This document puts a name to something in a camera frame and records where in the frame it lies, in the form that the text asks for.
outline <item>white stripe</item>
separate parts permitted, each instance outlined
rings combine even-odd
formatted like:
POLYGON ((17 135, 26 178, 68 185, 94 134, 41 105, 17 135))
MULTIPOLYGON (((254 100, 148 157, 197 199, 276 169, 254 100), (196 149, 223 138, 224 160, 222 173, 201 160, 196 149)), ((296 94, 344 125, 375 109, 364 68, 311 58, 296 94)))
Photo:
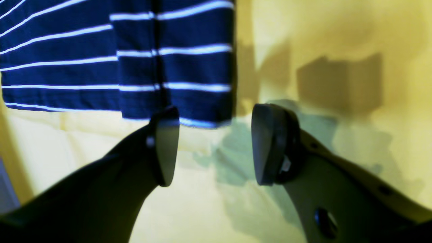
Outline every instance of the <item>white stripe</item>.
POLYGON ((58 38, 66 38, 66 37, 71 37, 71 36, 84 35, 84 34, 89 34, 89 33, 105 31, 105 30, 112 29, 112 28, 113 28, 112 25, 107 24, 107 25, 102 25, 102 26, 95 26, 95 27, 80 29, 80 30, 76 30, 76 31, 72 31, 72 32, 65 32, 65 33, 61 33, 61 34, 46 35, 46 36, 31 39, 27 42, 19 44, 16 47, 12 47, 12 48, 9 48, 5 51, 2 51, 2 52, 0 52, 0 55, 3 55, 3 54, 8 53, 10 51, 14 51, 16 49, 19 49, 23 46, 26 46, 26 45, 29 45, 29 44, 35 43, 35 42, 41 42, 41 41, 46 41, 46 40, 51 40, 51 39, 58 39, 58 38))
POLYGON ((192 48, 176 48, 176 47, 166 47, 159 50, 160 55, 169 54, 185 54, 185 55, 200 55, 200 54, 211 54, 218 52, 229 52, 232 51, 231 45, 229 44, 218 44, 218 45, 208 45, 192 48))
POLYGON ((72 60, 72 61, 47 61, 47 62, 35 62, 25 65, 19 65, 15 67, 7 67, 0 69, 0 72, 16 70, 25 67, 38 67, 38 66, 54 66, 54 65, 76 65, 76 64, 87 64, 87 63, 97 63, 97 62, 106 62, 106 61, 117 61, 118 58, 116 56, 110 57, 101 57, 101 58, 89 58, 82 60, 72 60))
POLYGON ((181 47, 165 47, 151 51, 134 51, 134 50, 122 50, 117 51, 118 57, 136 57, 136 58, 151 58, 159 55, 170 55, 170 54, 184 54, 184 55, 202 55, 211 54, 218 52, 231 52, 232 47, 229 44, 216 44, 208 46, 198 46, 191 48, 181 47))
MULTIPOLYGON (((164 83, 164 88, 172 90, 199 90, 207 92, 229 92, 231 86, 228 84, 200 84, 200 83, 164 83)), ((6 85, 4 89, 49 89, 49 90, 121 90, 126 92, 155 91, 160 89, 160 85, 118 85, 118 84, 98 84, 98 85, 6 85)))
POLYGON ((59 4, 59 5, 56 5, 56 6, 54 6, 54 7, 51 7, 51 8, 45 9, 45 10, 43 10, 43 11, 40 11, 40 12, 34 13, 34 14, 30 15, 28 18, 26 18, 25 20, 23 20, 21 23, 17 24, 16 26, 14 26, 14 27, 12 27, 12 28, 6 30, 4 33, 0 34, 0 37, 6 35, 7 33, 11 32, 11 31, 13 31, 13 30, 15 30, 16 28, 22 26, 23 24, 27 23, 29 20, 31 20, 31 19, 33 19, 33 18, 35 18, 35 17, 37 17, 37 16, 40 16, 40 15, 43 15, 43 14, 46 14, 46 13, 50 13, 50 12, 53 12, 53 11, 56 11, 56 10, 59 10, 59 9, 62 9, 62 8, 65 8, 65 7, 68 7, 68 6, 71 6, 71 5, 77 4, 77 3, 81 3, 81 2, 84 2, 84 1, 87 1, 87 0, 70 0, 70 1, 67 1, 67 2, 65 2, 65 3, 62 3, 62 4, 59 4))
POLYGON ((18 103, 4 103, 7 106, 20 106, 20 107, 27 107, 27 108, 38 108, 38 109, 45 109, 48 111, 54 111, 54 112, 76 112, 76 111, 83 111, 80 109, 66 109, 66 108, 55 108, 55 107, 48 107, 48 106, 39 106, 39 105, 27 105, 27 104, 18 104, 18 103))
POLYGON ((102 85, 8 85, 2 86, 4 89, 25 89, 25 88, 37 88, 37 89, 49 89, 49 90, 118 90, 118 84, 102 84, 102 85))
POLYGON ((159 90, 160 85, 122 85, 120 86, 120 91, 125 92, 140 92, 140 91, 155 91, 159 90))
POLYGON ((3 14, 2 16, 0 16, 0 19, 4 18, 6 15, 10 14, 12 11, 14 11, 17 7, 19 7, 21 4, 23 4, 25 1, 27 0, 22 0, 19 4, 15 5, 13 8, 11 8, 9 11, 7 11, 5 14, 3 14))
POLYGON ((222 121, 222 122, 197 121, 197 120, 191 120, 191 119, 180 117, 180 123, 181 124, 183 124, 185 126, 199 127, 199 128, 214 129, 214 128, 219 128, 222 126, 227 126, 230 124, 230 122, 231 122, 230 120, 222 121))
POLYGON ((110 14, 109 19, 111 21, 118 20, 150 20, 153 19, 155 15, 152 12, 148 13, 113 13, 110 14))
POLYGON ((118 85, 118 84, 99 84, 99 85, 8 85, 2 86, 4 89, 48 89, 48 90, 121 90, 121 91, 155 91, 160 89, 160 85, 118 85))
POLYGON ((157 55, 156 50, 152 51, 117 51, 118 57, 151 58, 157 55))
POLYGON ((212 1, 208 3, 203 3, 193 7, 185 8, 182 10, 170 11, 166 13, 161 13, 156 16, 158 20, 168 20, 168 19, 178 19, 198 13, 203 13, 218 8, 230 8, 234 9, 234 4, 228 1, 212 1))
MULTIPOLYGON (((230 8, 234 9, 234 4, 229 1, 211 1, 208 3, 203 3, 200 5, 195 5, 189 8, 185 8, 182 10, 169 11, 165 13, 160 13, 156 15, 157 20, 169 20, 169 19, 178 19, 184 18, 191 15, 203 13, 206 11, 218 9, 218 8, 230 8)), ((155 18, 155 14, 153 12, 147 13, 114 13, 110 15, 111 21, 118 20, 151 20, 155 18)))
POLYGON ((228 84, 200 84, 200 83, 163 83, 164 88, 171 90, 198 90, 207 92, 229 92, 228 84))

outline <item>navy blue fabric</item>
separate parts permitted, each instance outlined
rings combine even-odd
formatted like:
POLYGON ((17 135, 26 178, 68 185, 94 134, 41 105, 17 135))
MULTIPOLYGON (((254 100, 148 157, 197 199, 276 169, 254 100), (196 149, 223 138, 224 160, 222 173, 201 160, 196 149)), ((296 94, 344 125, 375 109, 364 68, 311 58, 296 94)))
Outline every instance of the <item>navy blue fabric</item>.
POLYGON ((202 128, 232 115, 231 0, 4 0, 7 107, 110 110, 149 119, 165 105, 202 128))

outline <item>striped shirt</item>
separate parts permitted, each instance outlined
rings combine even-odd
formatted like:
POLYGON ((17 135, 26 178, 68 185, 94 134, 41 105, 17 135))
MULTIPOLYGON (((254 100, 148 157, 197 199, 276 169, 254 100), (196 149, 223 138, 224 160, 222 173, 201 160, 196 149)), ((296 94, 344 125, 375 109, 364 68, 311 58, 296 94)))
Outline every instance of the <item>striped shirt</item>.
POLYGON ((216 128, 232 115, 230 0, 0 0, 7 107, 121 111, 216 128))

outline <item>yellow wall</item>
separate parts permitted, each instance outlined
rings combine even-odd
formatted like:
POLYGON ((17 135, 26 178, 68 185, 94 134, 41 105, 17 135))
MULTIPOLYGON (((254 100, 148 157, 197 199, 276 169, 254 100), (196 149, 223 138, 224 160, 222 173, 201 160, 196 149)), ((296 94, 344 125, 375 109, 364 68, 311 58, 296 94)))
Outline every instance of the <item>yellow wall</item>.
MULTIPOLYGON (((237 0, 237 15, 238 118, 181 129, 174 182, 146 201, 131 242, 304 242, 282 189, 254 181, 257 102, 295 110, 336 154, 432 208, 431 1, 237 0)), ((0 121, 22 201, 142 125, 115 112, 10 109, 0 121)))

